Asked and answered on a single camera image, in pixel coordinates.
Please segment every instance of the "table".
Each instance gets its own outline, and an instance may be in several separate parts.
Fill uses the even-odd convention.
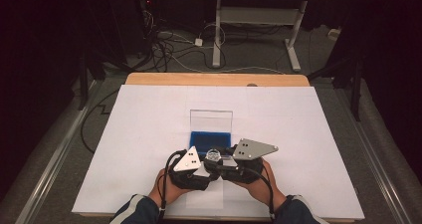
[[[217,0],[212,66],[215,68],[220,67],[222,45],[220,38],[221,23],[293,25],[291,38],[285,40],[285,45],[293,71],[299,72],[301,70],[301,66],[295,52],[294,44],[301,28],[307,4],[308,1],[302,1],[299,9],[243,8],[222,7],[221,0]]]
[[[233,111],[233,143],[246,137],[280,148],[266,159],[285,193],[303,195],[325,219],[364,218],[315,89],[299,75],[129,75],[73,212],[112,215],[132,194],[147,194],[168,156],[187,147],[189,111],[209,108]],[[268,208],[219,179],[180,197],[165,218],[264,220]]]

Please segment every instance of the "sleeve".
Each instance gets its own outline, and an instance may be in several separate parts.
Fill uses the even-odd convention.
[[[326,221],[312,214],[308,203],[300,195],[289,195],[276,211],[276,224],[318,224]]]
[[[152,199],[133,195],[112,217],[110,224],[155,224],[159,210]]]

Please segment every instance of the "floor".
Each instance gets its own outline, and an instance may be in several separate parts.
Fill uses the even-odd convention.
[[[158,62],[158,68],[153,68],[151,61],[141,69],[148,72],[166,69],[167,72],[293,74],[283,44],[284,39],[289,38],[290,28],[227,26],[225,29],[226,41],[222,46],[225,66],[220,70],[206,67],[211,64],[212,50],[190,48],[188,42],[193,42],[197,36],[180,30],[167,30],[159,35],[162,39],[171,36],[171,40],[177,40],[166,39],[165,43],[162,40],[166,53],[172,51],[173,59],[165,65],[157,49],[154,60]],[[295,44],[302,66],[299,74],[307,75],[324,66],[335,44],[326,36],[328,31],[327,27],[300,31]],[[203,34],[203,47],[213,45],[207,36]],[[139,58],[131,56],[128,60],[129,64],[135,64]],[[108,222],[108,217],[83,217],[71,212],[93,158],[89,149],[95,150],[112,109],[115,91],[126,78],[126,74],[110,64],[105,64],[105,70],[104,81],[92,82],[90,100],[83,111],[78,111],[80,90],[75,84],[74,100],[41,140],[1,203],[0,223]],[[422,220],[421,185],[383,125],[365,83],[361,89],[361,122],[356,122],[349,112],[348,89],[335,90],[330,78],[315,79],[312,86],[316,88],[365,214],[365,219],[358,223],[417,223]]]

